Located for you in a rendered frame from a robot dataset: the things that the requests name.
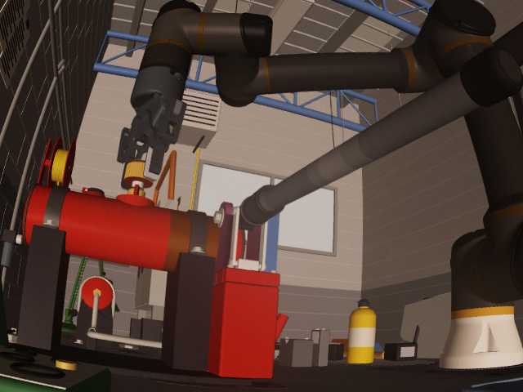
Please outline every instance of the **red wheel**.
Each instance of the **red wheel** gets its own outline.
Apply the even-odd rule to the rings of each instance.
[[[95,276],[87,279],[82,287],[83,301],[89,305],[90,308],[94,306],[95,290],[100,292],[98,310],[105,309],[107,306],[111,305],[113,302],[113,288],[105,279]]]

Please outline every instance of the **air vent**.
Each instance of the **air vent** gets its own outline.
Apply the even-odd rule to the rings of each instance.
[[[207,148],[218,129],[220,97],[185,90],[181,100],[187,104],[187,108],[177,143],[195,147],[203,137],[199,147]]]
[[[0,74],[6,88],[29,40],[29,0],[7,0],[0,10]]]

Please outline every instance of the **yellow cable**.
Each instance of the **yellow cable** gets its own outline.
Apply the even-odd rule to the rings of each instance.
[[[193,190],[190,194],[190,207],[189,209],[193,209],[193,202],[194,202],[194,187],[196,186],[196,175],[198,174],[198,161],[199,161],[199,147],[198,147],[198,154],[196,155],[196,164],[194,165],[194,179],[193,179]]]

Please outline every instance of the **yellow cylinder with white label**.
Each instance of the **yellow cylinder with white label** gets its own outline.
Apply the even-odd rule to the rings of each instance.
[[[347,342],[347,363],[372,363],[376,339],[376,314],[369,308],[369,301],[358,301],[358,309],[349,319],[349,341]]]

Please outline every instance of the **red box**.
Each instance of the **red box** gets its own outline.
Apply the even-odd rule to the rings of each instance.
[[[212,291],[208,370],[221,377],[272,378],[279,274],[226,268]]]

